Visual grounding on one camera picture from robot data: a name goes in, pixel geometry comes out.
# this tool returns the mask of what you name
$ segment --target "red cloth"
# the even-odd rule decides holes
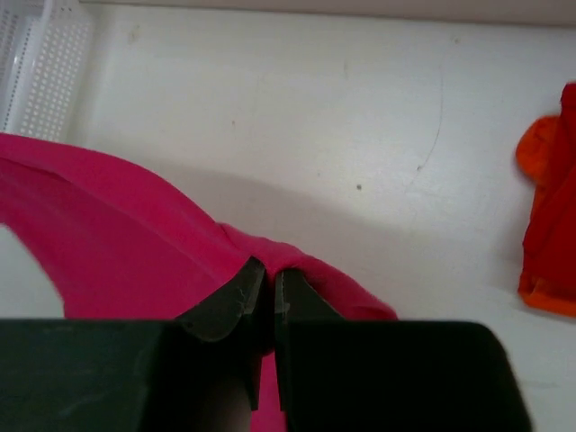
[[[548,124],[543,122],[550,121],[541,119],[540,129]],[[524,238],[520,294],[530,306],[576,317],[576,84],[564,88],[562,112],[543,132],[518,145],[525,171],[540,167]]]
[[[95,151],[0,134],[0,223],[39,260],[69,318],[172,319],[250,256],[271,280],[300,268],[349,319],[396,318],[330,265],[216,223],[157,175]],[[252,430],[285,430],[274,354],[264,359]]]

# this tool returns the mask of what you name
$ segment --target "pink fabric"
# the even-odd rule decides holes
[[[39,260],[69,318],[172,319],[250,256],[271,279],[300,268],[347,318],[396,318],[330,265],[216,223],[157,175],[95,151],[0,134],[0,223]],[[285,430],[274,354],[264,359],[252,430]]]

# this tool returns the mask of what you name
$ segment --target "cloth fold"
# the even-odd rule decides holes
[[[96,151],[0,135],[0,223],[38,259],[68,318],[172,319],[253,256],[271,279],[296,267],[344,317],[393,320],[349,276],[296,247],[215,222],[171,184]],[[285,430],[274,353],[252,430]]]

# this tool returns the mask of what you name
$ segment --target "white plastic basket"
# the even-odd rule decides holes
[[[63,141],[94,21],[77,0],[0,0],[0,129]]]

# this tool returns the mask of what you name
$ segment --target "white wall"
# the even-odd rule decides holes
[[[512,159],[576,79],[576,29],[90,12],[69,142],[330,262],[404,319],[486,324],[535,430],[576,431],[574,322],[516,293],[534,186]]]
[[[483,23],[576,24],[571,0],[85,0],[331,14],[386,15]]]

